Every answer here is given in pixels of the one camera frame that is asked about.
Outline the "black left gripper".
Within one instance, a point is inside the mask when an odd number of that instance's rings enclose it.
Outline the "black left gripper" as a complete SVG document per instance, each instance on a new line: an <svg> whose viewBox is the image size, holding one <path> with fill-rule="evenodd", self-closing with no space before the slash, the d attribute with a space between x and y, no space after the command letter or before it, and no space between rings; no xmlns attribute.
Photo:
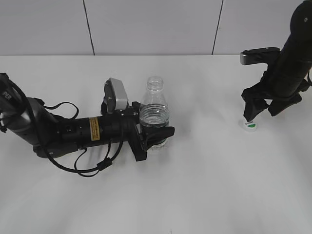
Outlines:
<svg viewBox="0 0 312 234"><path fill-rule="evenodd" d="M139 102L133 102L125 110L115 110L108 113L107 104L101 105L101 114L98 118L100 126L100 139L107 144L118 143L118 148L111 160L115 160L119 155L124 142L128 142L136 161L147 159L147 152L144 149L150 149L152 146L161 144L164 140L172 137L175 128L169 127L143 127L140 137L137 125L139 124Z"/></svg>

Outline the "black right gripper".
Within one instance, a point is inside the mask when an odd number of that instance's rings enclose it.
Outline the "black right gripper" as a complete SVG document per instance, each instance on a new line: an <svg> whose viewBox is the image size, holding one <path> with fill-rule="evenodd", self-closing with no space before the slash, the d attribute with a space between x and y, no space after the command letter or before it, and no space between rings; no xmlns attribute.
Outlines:
<svg viewBox="0 0 312 234"><path fill-rule="evenodd" d="M309 85L305 77L309 72L309 54L306 51L280 50L276 60L268 65L260 81L244 89L244 118L251 122L268 108L271 116L276 116L288 107L302 101L297 94ZM271 99L270 105L265 99Z"/></svg>

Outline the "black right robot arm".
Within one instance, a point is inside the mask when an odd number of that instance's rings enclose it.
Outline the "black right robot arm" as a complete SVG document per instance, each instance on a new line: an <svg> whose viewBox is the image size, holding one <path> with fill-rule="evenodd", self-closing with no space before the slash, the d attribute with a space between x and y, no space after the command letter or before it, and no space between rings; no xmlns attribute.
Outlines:
<svg viewBox="0 0 312 234"><path fill-rule="evenodd" d="M242 65L265 63L260 82L243 90L244 118L251 122L264 110L276 116L302 100L312 81L312 2L303 1L290 21L290 35L282 49L264 47L244 50L240 54Z"/></svg>

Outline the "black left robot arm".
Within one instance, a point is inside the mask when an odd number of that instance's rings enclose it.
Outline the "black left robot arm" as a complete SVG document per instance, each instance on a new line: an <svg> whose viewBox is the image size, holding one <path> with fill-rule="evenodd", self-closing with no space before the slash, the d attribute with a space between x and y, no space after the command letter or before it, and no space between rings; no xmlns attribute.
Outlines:
<svg viewBox="0 0 312 234"><path fill-rule="evenodd" d="M147 158L147 150L171 137L174 127L144 128L139 123L139 102L128 103L121 80L110 78L104 84L101 115L71 118L54 115L39 98L24 101L6 73L0 75L1 131L10 130L33 146L37 156L47 158L45 146L52 158L79 149L123 143L127 141L136 161Z"/></svg>

